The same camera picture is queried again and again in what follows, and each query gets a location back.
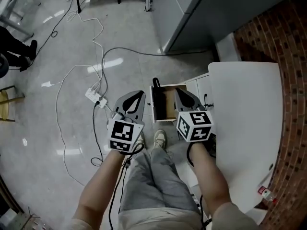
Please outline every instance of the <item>gray pants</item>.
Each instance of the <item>gray pants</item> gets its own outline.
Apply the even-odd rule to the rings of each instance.
[[[162,148],[151,156],[146,149],[137,154],[131,166],[120,212],[132,209],[169,207],[200,211],[176,167]]]

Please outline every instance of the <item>power strip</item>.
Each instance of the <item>power strip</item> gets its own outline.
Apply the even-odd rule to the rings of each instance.
[[[106,105],[106,99],[103,97],[101,99],[101,95],[93,91],[92,88],[89,88],[87,90],[85,96],[89,98],[93,103],[100,102],[100,104],[98,105],[100,108],[104,108]]]

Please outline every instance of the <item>red brick wall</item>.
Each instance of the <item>red brick wall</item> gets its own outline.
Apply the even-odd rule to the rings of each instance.
[[[307,0],[285,0],[237,31],[244,61],[278,62],[283,83],[283,136],[270,189],[278,202],[264,229],[297,229],[307,214]]]

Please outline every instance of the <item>gray floor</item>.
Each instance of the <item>gray floor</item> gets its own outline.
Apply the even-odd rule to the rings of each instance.
[[[37,7],[30,0],[20,0],[17,7],[24,14],[21,26],[34,31],[34,39],[40,47],[63,16],[62,10],[66,11],[69,5],[70,2],[65,0],[42,0],[42,5]],[[104,26],[96,40],[104,50],[123,46],[142,52],[159,52],[151,13],[144,11],[142,1],[122,0],[119,5],[116,0],[91,0],[83,6],[83,19],[96,17]],[[64,147],[56,124],[55,98],[60,82],[74,65],[98,65],[101,62],[101,49],[91,41],[99,29],[100,25],[95,21],[82,23],[75,17],[67,22],[64,18],[57,27],[58,36],[46,43],[27,71],[11,70],[0,79],[1,88],[15,84],[26,95],[23,103],[11,105],[10,114],[16,118],[16,123],[0,124],[1,176],[21,207],[27,209],[29,206],[54,229],[71,218],[83,189],[67,175],[63,164]],[[21,33],[10,31],[16,38],[24,40]],[[149,102],[149,85],[153,77],[158,77],[161,84],[180,83],[206,73],[212,61],[210,51],[179,57],[149,57],[120,49],[112,51],[106,62],[115,65],[105,70],[109,106],[134,90],[144,90],[146,102]],[[58,101],[59,124],[67,145],[66,164],[71,175],[83,184],[97,170],[90,159],[99,155],[93,133],[94,105],[84,95],[96,81],[96,74],[89,73],[87,67],[76,67],[65,80]],[[154,131],[163,128],[174,160],[184,159],[182,149],[186,144],[177,140],[171,124],[153,124],[150,110],[146,106],[143,117],[147,146],[153,143]],[[103,147],[106,144],[104,110],[97,110],[95,123]],[[118,204],[117,198],[112,214],[114,222]],[[104,217],[105,229],[109,228],[107,225]]]

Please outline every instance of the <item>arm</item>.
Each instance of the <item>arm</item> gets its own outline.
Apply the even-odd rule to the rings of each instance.
[[[213,216],[219,206],[231,202],[227,181],[202,143],[194,143],[189,155],[194,164],[201,193]]]
[[[102,216],[112,197],[118,174],[125,156],[110,151],[95,175],[81,193],[79,205],[73,219],[88,223],[98,230]]]

